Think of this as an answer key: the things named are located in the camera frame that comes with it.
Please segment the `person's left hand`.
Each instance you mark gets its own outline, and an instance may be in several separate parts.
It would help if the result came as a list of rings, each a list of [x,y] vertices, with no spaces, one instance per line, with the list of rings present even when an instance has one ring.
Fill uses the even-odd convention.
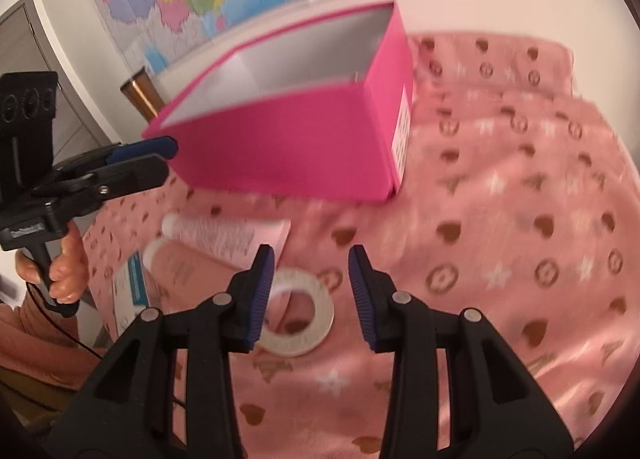
[[[80,300],[89,281],[88,257],[74,221],[68,224],[68,233],[60,242],[61,253],[49,268],[52,280],[49,292],[58,303],[72,304]],[[15,253],[15,271],[26,283],[41,283],[36,263],[26,257],[22,250]]]

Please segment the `pink sweater left forearm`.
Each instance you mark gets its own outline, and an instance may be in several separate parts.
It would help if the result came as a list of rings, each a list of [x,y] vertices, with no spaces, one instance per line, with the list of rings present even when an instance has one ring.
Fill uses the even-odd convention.
[[[1,367],[43,383],[77,390],[98,359],[52,327],[28,297],[1,305]]]

